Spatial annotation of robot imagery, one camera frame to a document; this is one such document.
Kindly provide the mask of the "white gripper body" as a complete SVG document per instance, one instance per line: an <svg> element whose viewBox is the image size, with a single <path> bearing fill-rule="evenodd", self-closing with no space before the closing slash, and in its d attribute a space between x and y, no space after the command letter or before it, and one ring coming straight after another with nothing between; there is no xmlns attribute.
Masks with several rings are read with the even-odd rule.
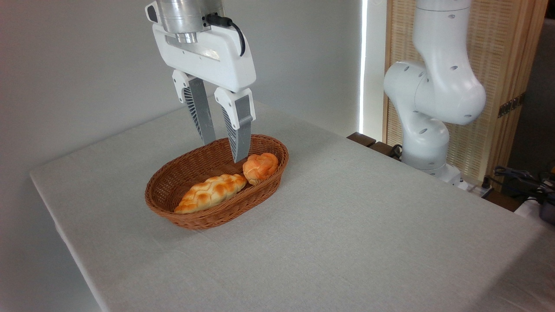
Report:
<svg viewBox="0 0 555 312"><path fill-rule="evenodd" d="M224 89L242 91L256 81L255 65L248 42L244 55L237 31L220 26L197 33L196 43L180 43L160 24L152 30L165 63L188 75Z"/></svg>

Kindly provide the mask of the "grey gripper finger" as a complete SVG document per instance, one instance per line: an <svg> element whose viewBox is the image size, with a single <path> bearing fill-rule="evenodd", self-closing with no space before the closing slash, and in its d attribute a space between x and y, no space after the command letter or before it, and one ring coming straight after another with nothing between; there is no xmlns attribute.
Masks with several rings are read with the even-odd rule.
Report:
<svg viewBox="0 0 555 312"><path fill-rule="evenodd" d="M250 150L251 123L256 119L252 92L249 88L236 93L217 88L215 99L222 107L232 156L238 163Z"/></svg>
<svg viewBox="0 0 555 312"><path fill-rule="evenodd" d="M204 81L178 69L173 71L172 79L178 99L187 106L203 144L210 144L216 137Z"/></svg>

